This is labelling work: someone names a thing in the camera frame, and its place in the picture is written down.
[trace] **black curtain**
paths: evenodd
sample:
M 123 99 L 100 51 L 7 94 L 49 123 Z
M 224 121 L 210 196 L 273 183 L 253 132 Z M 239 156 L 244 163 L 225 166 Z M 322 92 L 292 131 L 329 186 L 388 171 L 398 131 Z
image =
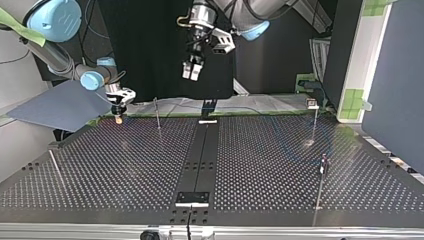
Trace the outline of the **black curtain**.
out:
M 226 99 L 233 94 L 233 54 L 206 52 L 207 60 L 198 82 L 183 79 L 182 62 L 187 59 L 187 29 L 176 24 L 186 15 L 192 0 L 99 1 L 115 51 L 122 81 L 137 92 L 136 102 L 155 97 Z M 222 15 L 218 27 L 230 25 Z

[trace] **black perforated table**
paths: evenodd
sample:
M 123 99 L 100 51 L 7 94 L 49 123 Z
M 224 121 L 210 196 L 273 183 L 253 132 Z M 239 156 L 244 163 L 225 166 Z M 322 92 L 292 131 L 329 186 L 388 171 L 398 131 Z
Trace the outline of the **black perforated table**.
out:
M 424 228 L 424 186 L 331 117 L 197 120 L 77 133 L 0 184 L 0 222 Z M 209 193 L 209 207 L 177 208 L 180 192 Z

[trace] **black wall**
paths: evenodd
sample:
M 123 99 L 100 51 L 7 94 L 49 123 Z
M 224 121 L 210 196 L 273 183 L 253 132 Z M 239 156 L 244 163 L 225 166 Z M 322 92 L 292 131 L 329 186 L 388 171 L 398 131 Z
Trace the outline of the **black wall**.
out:
M 183 79 L 187 29 L 177 26 L 192 0 L 99 1 L 115 57 L 127 71 L 124 85 L 137 92 L 136 101 L 154 97 L 224 99 L 233 94 L 233 56 L 207 52 L 198 82 Z M 220 28 L 229 27 L 225 22 Z
M 312 26 L 295 10 L 271 22 L 260 38 L 237 41 L 237 80 L 251 93 L 293 93 L 296 75 L 312 73 Z
M 324 76 L 324 88 L 327 97 L 335 105 L 340 104 L 340 97 L 346 78 L 352 53 L 353 42 L 360 17 L 363 0 L 339 0 L 327 68 Z
M 416 171 L 424 174 L 424 1 L 393 4 L 363 128 Z

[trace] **white wall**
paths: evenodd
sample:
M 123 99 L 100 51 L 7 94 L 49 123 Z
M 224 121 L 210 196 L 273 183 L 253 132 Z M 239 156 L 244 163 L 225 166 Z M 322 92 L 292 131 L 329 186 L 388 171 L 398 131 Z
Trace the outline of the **white wall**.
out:
M 0 62 L 17 59 L 26 52 L 15 37 L 0 31 Z M 47 89 L 31 54 L 18 62 L 0 64 L 0 182 L 42 155 L 54 141 L 52 129 L 4 116 Z
M 342 112 L 347 89 L 363 89 L 363 100 L 368 99 L 391 7 L 388 5 L 382 16 L 360 18 L 339 104 L 339 114 Z M 361 111 L 357 120 L 340 119 L 339 116 L 338 120 L 342 123 L 361 123 L 363 114 L 364 111 Z

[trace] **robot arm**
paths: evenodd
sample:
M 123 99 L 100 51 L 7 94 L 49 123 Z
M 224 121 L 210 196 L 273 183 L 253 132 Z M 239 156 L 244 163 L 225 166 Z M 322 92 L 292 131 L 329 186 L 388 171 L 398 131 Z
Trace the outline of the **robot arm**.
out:
M 238 35 L 253 41 L 267 30 L 268 19 L 287 2 L 289 0 L 194 0 L 190 16 L 177 20 L 179 26 L 190 28 L 187 43 L 190 56 L 183 63 L 183 78 L 198 80 L 205 62 L 203 52 L 212 36 L 219 40 L 213 53 L 227 54 L 235 49 L 232 35 L 216 27 L 219 10 L 231 21 Z M 188 19 L 188 24 L 182 24 L 182 19 Z
M 75 63 L 66 50 L 56 44 L 66 42 L 78 33 L 81 9 L 75 0 L 0 0 L 0 8 L 22 25 L 45 36 L 47 41 L 41 47 L 11 31 L 48 65 L 52 73 L 79 80 L 87 90 L 95 91 L 104 86 L 116 122 L 122 123 L 122 115 L 127 105 L 134 100 L 136 93 L 120 87 L 120 76 L 114 59 L 100 58 L 97 60 L 97 67 L 92 68 Z

